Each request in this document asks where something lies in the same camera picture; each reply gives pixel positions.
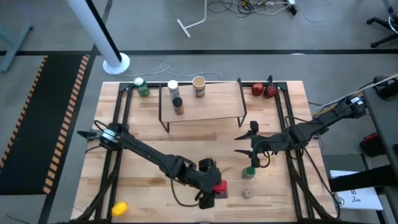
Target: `gray floor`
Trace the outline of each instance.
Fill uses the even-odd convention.
[[[106,0],[94,2],[102,14]],[[206,23],[190,29],[192,38],[188,39],[176,20],[179,18],[188,25],[201,19],[203,2],[172,2],[173,4],[166,0],[115,0],[106,26],[119,49],[368,49],[370,42],[390,34],[377,25],[368,26],[365,23],[372,16],[388,16],[381,1],[332,0],[333,9],[320,1],[319,5],[328,13],[328,20],[319,24],[309,23],[300,12],[295,17],[282,11],[276,16],[251,15],[245,19],[237,19],[228,12],[208,12]],[[312,1],[300,2],[307,16],[322,18],[314,9]],[[93,46],[65,1],[0,2],[1,22],[6,21],[7,25],[16,29],[26,19],[34,23],[35,30],[25,41],[23,50],[90,50]],[[397,47],[398,42],[391,42],[380,48]],[[0,50],[5,49],[6,46],[0,43]],[[5,149],[41,59],[41,56],[16,57],[10,71],[0,74],[0,145],[4,146],[0,147],[0,153]],[[238,77],[243,80],[264,80],[268,75],[273,75],[276,80],[303,80],[308,100],[321,104],[356,90],[376,75],[389,76],[398,71],[397,55],[202,55],[130,59],[131,66],[126,72],[130,75],[156,72],[160,63],[169,60],[173,72],[219,72],[225,80],[236,80]],[[102,61],[100,56],[95,59],[75,130],[91,127],[102,82],[133,80],[132,77],[108,75],[101,67]],[[148,76],[146,80],[167,81],[171,78],[173,77],[169,74],[163,73]],[[218,77],[208,75],[206,79],[217,80]],[[374,126],[369,116],[340,121],[322,137],[325,145],[323,154],[358,154],[358,143],[373,131]],[[83,138],[73,135],[49,223],[70,218],[85,149],[86,142]],[[341,159],[332,157],[329,160],[336,166]],[[385,161],[372,160],[371,165],[380,162]],[[17,223],[5,217],[8,213],[29,223],[37,223],[43,201],[42,197],[0,197],[0,222]],[[342,216],[344,220],[377,223],[374,214],[365,214],[362,211],[346,210]],[[393,223],[391,215],[387,216],[390,223]]]

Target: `wooden shelf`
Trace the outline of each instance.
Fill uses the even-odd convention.
[[[202,98],[195,98],[192,85],[182,85],[179,89],[184,114],[175,114],[169,89],[162,87],[159,97],[161,122],[236,118],[245,115],[243,93],[239,82],[206,84],[206,94]]]

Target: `wooden table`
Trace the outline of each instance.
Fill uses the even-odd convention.
[[[294,116],[311,119],[302,82],[287,82]],[[119,83],[103,83],[95,119],[110,123],[116,104]],[[217,162],[222,178],[228,181],[227,199],[216,200],[214,208],[200,210],[179,206],[172,196],[170,180],[159,168],[131,151],[123,153],[119,175],[116,202],[127,202],[129,209],[113,222],[294,222],[296,216],[292,190],[288,176],[286,158],[283,152],[272,156],[268,168],[257,169],[255,178],[242,179],[241,171],[250,166],[250,159],[234,152],[234,149],[251,149],[250,140],[234,141],[247,132],[250,121],[257,121],[261,135],[269,136],[281,132],[275,99],[265,99],[251,94],[244,87],[248,115],[242,126],[236,125],[236,118],[205,121],[184,121],[173,125],[166,133],[158,120],[158,89],[151,89],[147,98],[140,98],[134,92],[131,102],[130,133],[137,139],[165,154],[184,156],[193,162],[210,157]],[[287,114],[283,94],[284,114]],[[88,147],[97,145],[94,141]],[[319,145],[311,141],[307,147],[323,178],[327,182]],[[84,210],[98,192],[104,165],[105,150],[90,151],[85,158],[74,206]],[[322,186],[315,169],[306,156],[303,157],[308,185],[318,201],[335,215],[333,201]],[[182,203],[195,203],[197,190],[175,184],[177,197]],[[246,200],[241,194],[251,189],[254,197]],[[306,214],[303,195],[300,192],[303,214]],[[73,209],[72,218],[81,211]]]

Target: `office chair wheel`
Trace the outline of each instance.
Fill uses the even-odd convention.
[[[373,42],[373,43],[371,43],[371,48],[376,48],[376,47],[378,47],[378,43],[376,43],[376,42]]]

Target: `black table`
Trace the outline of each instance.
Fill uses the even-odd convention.
[[[394,218],[398,220],[398,97],[382,100],[372,88],[363,91],[364,100],[384,145],[390,165],[330,179],[332,192],[383,186]]]

